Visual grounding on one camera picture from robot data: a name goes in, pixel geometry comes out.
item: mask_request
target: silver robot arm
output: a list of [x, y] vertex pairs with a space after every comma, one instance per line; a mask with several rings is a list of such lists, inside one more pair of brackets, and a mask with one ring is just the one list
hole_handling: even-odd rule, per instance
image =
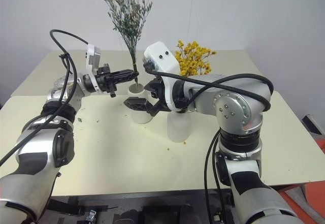
[[[133, 80], [133, 70], [110, 72], [108, 65], [99, 68], [100, 50], [88, 44], [86, 66], [88, 74], [77, 75], [77, 87], [65, 109], [23, 147], [16, 151], [19, 166], [0, 179], [0, 224], [36, 223], [42, 216], [51, 196], [60, 167], [74, 157], [73, 122], [83, 97], [93, 92], [109, 92], [115, 96], [116, 84]], [[61, 106], [65, 76], [54, 82], [39, 119], [23, 128], [19, 143], [42, 125]], [[62, 103], [72, 92], [73, 75], [68, 78]]]
[[[180, 73], [178, 61], [162, 42], [149, 46], [144, 55], [147, 72]], [[214, 156], [217, 172], [220, 181], [231, 187], [241, 223], [303, 223], [280, 194], [263, 184], [260, 179], [262, 141], [259, 132], [263, 122], [264, 104], [220, 88], [208, 88], [192, 103], [186, 104], [203, 85], [152, 74], [157, 78], [145, 88], [159, 102], [152, 106], [143, 99], [129, 98], [124, 103], [132, 109], [146, 110], [152, 116], [159, 110], [180, 111], [186, 107], [190, 111], [217, 117], [220, 126], [219, 151]], [[201, 75], [190, 78], [214, 82], [224, 77]], [[271, 98], [269, 86], [257, 79], [235, 79], [222, 85], [261, 95], [267, 101]]]

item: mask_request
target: white wall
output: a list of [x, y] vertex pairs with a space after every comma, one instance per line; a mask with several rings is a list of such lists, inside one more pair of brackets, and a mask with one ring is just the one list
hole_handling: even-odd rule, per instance
[[[314, 114], [325, 127], [325, 0], [153, 1], [139, 49], [156, 40], [173, 49], [178, 39], [247, 49], [295, 113]], [[102, 49], [125, 50], [106, 9], [102, 0], [1, 0], [0, 102], [57, 49], [48, 35], [52, 28]], [[85, 48], [67, 37], [60, 40], [68, 49]]]

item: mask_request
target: dried flower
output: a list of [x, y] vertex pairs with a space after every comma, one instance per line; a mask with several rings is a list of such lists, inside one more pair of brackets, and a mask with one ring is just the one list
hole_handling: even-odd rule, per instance
[[137, 72], [136, 50], [141, 38], [142, 28], [146, 22], [152, 2], [150, 0], [104, 0], [109, 7], [108, 15], [119, 31], [132, 58], [132, 65]]
[[179, 62], [181, 75], [184, 77], [193, 75], [209, 74], [211, 72], [210, 63], [204, 61], [210, 55], [215, 55], [217, 52], [211, 49], [201, 47], [196, 41], [188, 43], [185, 48], [184, 43], [179, 40], [175, 57]]

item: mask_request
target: yellow flower cluster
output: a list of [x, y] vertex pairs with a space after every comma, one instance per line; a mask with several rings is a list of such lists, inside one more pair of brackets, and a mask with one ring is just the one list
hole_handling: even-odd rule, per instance
[[184, 43], [179, 40], [177, 47], [179, 51], [176, 51], [175, 57], [179, 62], [182, 76], [188, 77], [211, 72], [210, 63], [204, 59], [210, 55], [215, 55], [217, 53], [216, 51], [201, 47], [196, 41], [188, 43], [184, 47]]

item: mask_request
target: white table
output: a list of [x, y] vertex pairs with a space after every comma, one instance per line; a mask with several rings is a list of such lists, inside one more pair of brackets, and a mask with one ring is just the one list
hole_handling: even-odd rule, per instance
[[[53, 81], [65, 74], [59, 54], [49, 53], [0, 110], [0, 156], [13, 147], [24, 124], [39, 114]], [[78, 71], [85, 73], [85, 52], [70, 54]], [[142, 68], [142, 54], [138, 53], [139, 81], [145, 84], [153, 77]], [[127, 52], [103, 51], [101, 61], [108, 62], [111, 71], [130, 68]], [[210, 62], [214, 73], [261, 74], [242, 50], [219, 51]], [[126, 94], [127, 86], [117, 85], [117, 94]], [[54, 196], [203, 189], [204, 159], [218, 129], [216, 118], [192, 113], [192, 134], [186, 143], [173, 143], [167, 138], [165, 112], [147, 124], [135, 124], [122, 104], [125, 99], [124, 95], [83, 99], [77, 114], [82, 122], [74, 123], [76, 155], [60, 170]], [[321, 167], [325, 157], [315, 141], [279, 93], [274, 92], [271, 104], [261, 130], [262, 180], [268, 185], [325, 180]], [[0, 168], [0, 176], [16, 168], [12, 157]], [[208, 185], [215, 188], [211, 164], [208, 171]]]

